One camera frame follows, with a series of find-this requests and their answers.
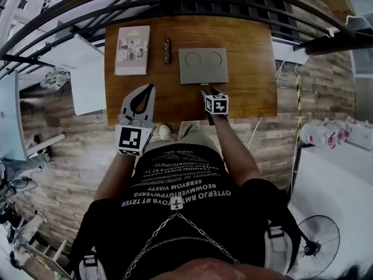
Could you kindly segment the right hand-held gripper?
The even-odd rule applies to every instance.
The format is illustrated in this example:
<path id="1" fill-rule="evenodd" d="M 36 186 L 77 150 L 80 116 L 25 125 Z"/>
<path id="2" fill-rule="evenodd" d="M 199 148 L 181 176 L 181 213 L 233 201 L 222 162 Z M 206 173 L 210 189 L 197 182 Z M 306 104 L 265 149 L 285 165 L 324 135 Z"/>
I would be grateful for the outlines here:
<path id="1" fill-rule="evenodd" d="M 213 116 L 227 120 L 228 96 L 212 86 L 210 87 L 210 92 L 211 94 L 208 94 L 204 89 L 201 90 L 209 124 L 214 125 Z"/>

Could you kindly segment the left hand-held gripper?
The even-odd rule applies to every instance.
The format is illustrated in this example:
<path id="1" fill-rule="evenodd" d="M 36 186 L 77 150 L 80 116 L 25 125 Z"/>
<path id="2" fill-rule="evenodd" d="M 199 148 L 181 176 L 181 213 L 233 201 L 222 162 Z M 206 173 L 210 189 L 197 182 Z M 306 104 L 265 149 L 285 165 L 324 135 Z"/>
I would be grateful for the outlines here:
<path id="1" fill-rule="evenodd" d="M 138 87 L 124 98 L 118 124 L 115 125 L 115 142 L 118 152 L 129 156 L 142 156 L 150 143 L 155 123 L 153 119 L 156 89 L 153 84 Z"/>

